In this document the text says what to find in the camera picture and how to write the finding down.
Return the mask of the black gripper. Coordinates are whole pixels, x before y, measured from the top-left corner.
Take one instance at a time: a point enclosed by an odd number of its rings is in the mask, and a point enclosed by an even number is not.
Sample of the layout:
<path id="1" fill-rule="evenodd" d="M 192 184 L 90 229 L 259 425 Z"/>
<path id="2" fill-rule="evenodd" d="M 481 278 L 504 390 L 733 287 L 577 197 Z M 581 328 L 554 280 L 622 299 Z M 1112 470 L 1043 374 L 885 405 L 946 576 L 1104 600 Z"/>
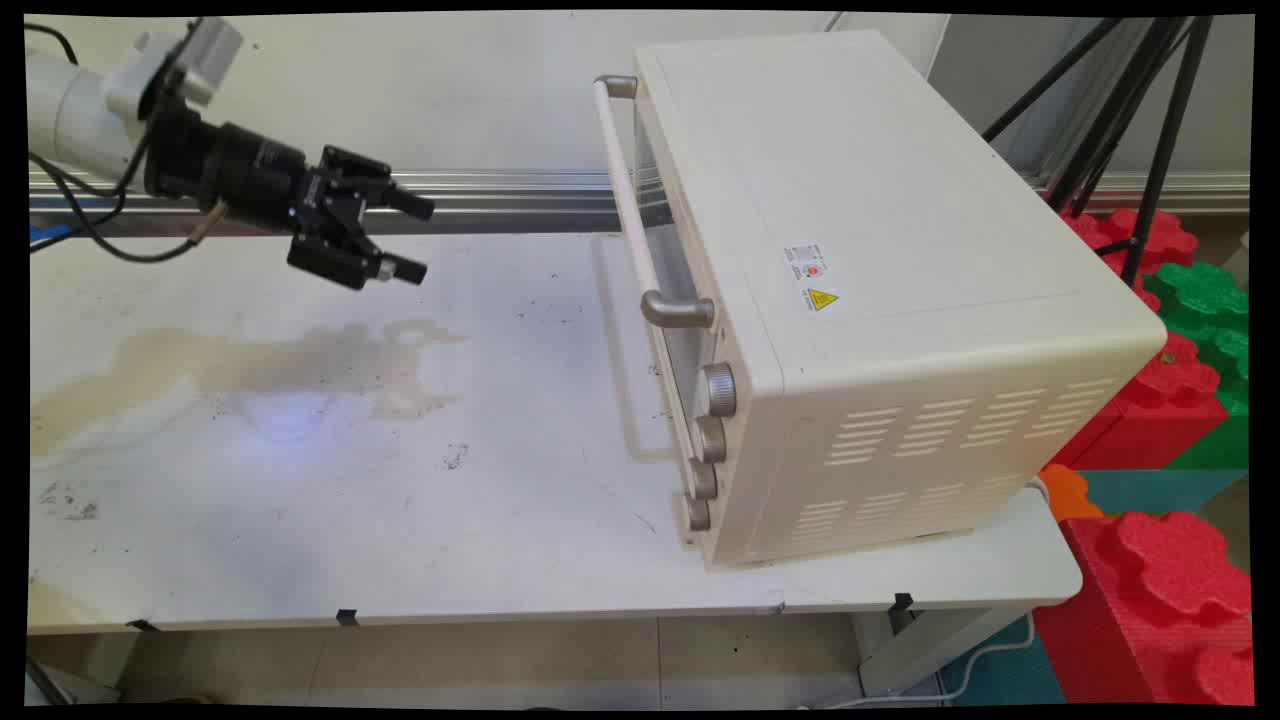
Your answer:
<path id="1" fill-rule="evenodd" d="M 330 196 L 351 196 L 365 208 L 390 208 L 421 222 L 435 211 L 434 201 L 397 183 L 384 161 L 326 145 L 321 168 L 330 177 Z M 179 99 L 166 100 L 148 120 L 147 193 L 192 199 L 201 211 L 223 202 L 237 222 L 293 232 L 287 263 L 347 290 L 361 291 L 374 281 L 421 284 L 428 264 L 384 251 L 362 231 L 302 231 L 296 195 L 310 169 L 301 150 L 233 123 L 210 124 Z"/>

